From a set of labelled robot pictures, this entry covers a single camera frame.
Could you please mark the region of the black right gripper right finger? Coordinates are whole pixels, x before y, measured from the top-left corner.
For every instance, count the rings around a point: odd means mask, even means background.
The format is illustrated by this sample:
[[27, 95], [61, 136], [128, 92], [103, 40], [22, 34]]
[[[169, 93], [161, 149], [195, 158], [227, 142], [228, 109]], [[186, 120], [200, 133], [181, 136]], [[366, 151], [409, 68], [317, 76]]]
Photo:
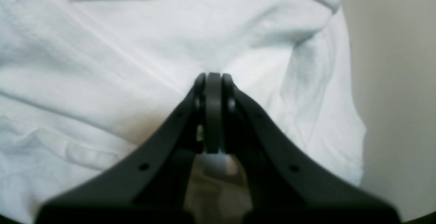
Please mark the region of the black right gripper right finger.
[[241, 162], [252, 210], [243, 224], [399, 224], [394, 207], [335, 176], [302, 152], [230, 75], [214, 74], [223, 139]]

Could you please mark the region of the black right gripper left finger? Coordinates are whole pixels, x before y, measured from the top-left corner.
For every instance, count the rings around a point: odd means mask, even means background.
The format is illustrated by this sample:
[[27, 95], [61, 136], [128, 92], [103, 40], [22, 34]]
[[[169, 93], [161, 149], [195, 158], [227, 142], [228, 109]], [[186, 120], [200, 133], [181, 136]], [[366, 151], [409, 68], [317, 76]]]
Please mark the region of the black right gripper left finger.
[[38, 224], [194, 224], [183, 209], [197, 154], [215, 152], [215, 74], [138, 149], [98, 177], [45, 203]]

